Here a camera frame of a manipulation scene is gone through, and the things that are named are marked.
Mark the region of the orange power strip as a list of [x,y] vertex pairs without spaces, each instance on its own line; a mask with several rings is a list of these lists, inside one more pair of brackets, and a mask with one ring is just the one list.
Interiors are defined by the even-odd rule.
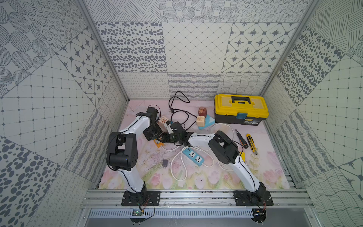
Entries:
[[164,146],[164,143],[160,142],[157,139],[154,140],[154,143],[155,143],[155,145],[156,145],[157,148],[160,148],[160,147]]

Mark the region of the blue power strip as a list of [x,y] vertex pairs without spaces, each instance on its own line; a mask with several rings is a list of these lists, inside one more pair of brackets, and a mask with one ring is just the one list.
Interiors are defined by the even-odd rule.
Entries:
[[188,157],[192,162],[194,162],[197,166],[202,166],[204,163],[204,158],[196,153],[192,148],[186,147],[182,153]]

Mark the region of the teal power strip base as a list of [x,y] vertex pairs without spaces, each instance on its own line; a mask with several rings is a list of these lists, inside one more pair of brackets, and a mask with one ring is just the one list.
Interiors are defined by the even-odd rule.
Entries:
[[205,126],[199,126],[198,128],[200,130],[203,130],[205,128],[208,128],[212,125],[214,125],[216,122],[215,122],[215,119],[209,115],[207,115],[207,117],[205,118]]

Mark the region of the yellow plug adapter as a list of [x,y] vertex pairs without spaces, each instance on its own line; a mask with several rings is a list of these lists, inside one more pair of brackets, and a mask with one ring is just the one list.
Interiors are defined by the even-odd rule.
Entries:
[[242,161],[245,162],[245,153],[244,152],[241,152],[240,153],[240,156],[241,156]]

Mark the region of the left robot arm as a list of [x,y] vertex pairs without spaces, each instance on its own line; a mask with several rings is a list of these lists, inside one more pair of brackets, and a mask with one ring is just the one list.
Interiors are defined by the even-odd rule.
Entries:
[[106,163],[115,172],[120,172],[128,184],[127,191],[142,194],[146,190],[145,183],[135,168],[138,161],[137,139],[143,135],[147,141],[157,139],[163,133],[158,121],[159,111],[148,107],[145,113],[136,114],[135,120],[119,132],[112,132],[106,152]]

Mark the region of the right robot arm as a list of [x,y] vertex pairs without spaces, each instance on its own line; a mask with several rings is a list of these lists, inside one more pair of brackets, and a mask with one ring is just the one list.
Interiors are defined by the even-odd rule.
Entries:
[[185,147],[209,146],[216,158],[223,164],[230,165],[242,181],[245,190],[253,196],[262,198],[266,187],[246,166],[242,159],[242,144],[230,139],[224,132],[198,134],[186,131],[178,122],[171,124],[171,133],[163,132],[157,138],[162,143],[178,143]]

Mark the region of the pink deer cube socket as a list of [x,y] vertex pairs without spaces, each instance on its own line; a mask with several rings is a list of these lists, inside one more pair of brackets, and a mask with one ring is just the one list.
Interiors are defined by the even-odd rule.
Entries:
[[166,122],[169,121],[169,119],[165,116],[162,116],[158,122],[159,125],[164,126],[164,124],[166,124]]

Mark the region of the dark red cube socket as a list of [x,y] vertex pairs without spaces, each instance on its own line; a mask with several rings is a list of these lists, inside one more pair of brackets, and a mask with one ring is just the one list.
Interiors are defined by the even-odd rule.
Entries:
[[205,107],[200,107],[198,109],[198,115],[199,116],[207,117],[207,109]]

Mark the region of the black red screwdriver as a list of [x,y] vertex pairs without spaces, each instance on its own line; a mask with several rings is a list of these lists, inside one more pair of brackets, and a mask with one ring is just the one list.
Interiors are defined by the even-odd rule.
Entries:
[[241,143],[241,145],[243,146],[243,148],[245,148],[245,149],[249,148],[248,143],[247,143],[247,142],[246,142],[246,140],[242,137],[241,133],[240,133],[240,132],[238,132],[238,130],[237,130],[237,129],[235,129],[235,132],[236,132],[236,135],[237,135],[238,139],[240,140],[240,143]]

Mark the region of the yellow utility knife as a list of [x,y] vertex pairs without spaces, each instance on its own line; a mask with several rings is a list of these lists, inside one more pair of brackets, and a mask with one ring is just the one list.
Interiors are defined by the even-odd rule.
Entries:
[[251,151],[255,155],[258,155],[257,148],[255,146],[255,143],[254,143],[254,140],[253,140],[252,136],[250,134],[246,134],[246,138],[248,140],[248,144],[249,144],[249,147],[250,147]]

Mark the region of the yellow black toolbox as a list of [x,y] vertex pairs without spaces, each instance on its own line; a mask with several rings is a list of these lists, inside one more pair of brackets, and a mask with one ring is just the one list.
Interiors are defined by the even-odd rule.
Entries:
[[216,123],[257,126],[269,117],[267,104],[261,96],[219,94],[214,101]]

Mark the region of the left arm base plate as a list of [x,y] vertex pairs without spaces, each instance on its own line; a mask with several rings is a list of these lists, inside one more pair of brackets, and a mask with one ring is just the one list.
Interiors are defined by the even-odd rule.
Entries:
[[160,191],[145,191],[141,193],[125,191],[122,206],[159,206],[160,196]]

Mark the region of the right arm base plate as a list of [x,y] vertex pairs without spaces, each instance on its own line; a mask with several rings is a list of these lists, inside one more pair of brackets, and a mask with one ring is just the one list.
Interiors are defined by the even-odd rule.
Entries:
[[247,190],[244,191],[233,191],[233,197],[236,206],[273,206],[271,193],[265,191],[262,196],[256,193],[251,193]]

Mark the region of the aluminium rail frame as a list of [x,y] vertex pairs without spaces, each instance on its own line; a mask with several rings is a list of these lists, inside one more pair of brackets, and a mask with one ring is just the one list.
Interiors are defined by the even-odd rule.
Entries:
[[[119,208],[124,190],[87,190],[81,208]],[[161,190],[158,208],[235,207],[232,190]],[[313,208],[304,189],[269,189],[274,205],[270,208]]]

